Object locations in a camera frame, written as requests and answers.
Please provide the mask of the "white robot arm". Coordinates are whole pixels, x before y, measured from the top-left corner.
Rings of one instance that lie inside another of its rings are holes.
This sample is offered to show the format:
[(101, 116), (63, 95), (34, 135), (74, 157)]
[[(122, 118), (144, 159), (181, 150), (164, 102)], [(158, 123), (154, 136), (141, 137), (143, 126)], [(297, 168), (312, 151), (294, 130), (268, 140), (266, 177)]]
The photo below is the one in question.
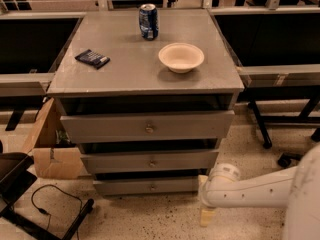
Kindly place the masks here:
[(284, 208), (282, 240), (320, 240), (320, 145), (288, 169), (242, 180), (237, 167), (221, 163), (198, 182), (203, 227), (216, 208)]

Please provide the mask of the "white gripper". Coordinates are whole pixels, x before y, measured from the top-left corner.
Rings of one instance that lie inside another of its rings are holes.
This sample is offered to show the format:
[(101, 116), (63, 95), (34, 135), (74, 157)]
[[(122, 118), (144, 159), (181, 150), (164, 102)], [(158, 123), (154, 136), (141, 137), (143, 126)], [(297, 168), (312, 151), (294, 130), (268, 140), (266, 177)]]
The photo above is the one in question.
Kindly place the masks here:
[(200, 226), (207, 227), (216, 207), (231, 207), (235, 200), (235, 183), (240, 180), (239, 169), (228, 163), (215, 165), (208, 176), (198, 176)]

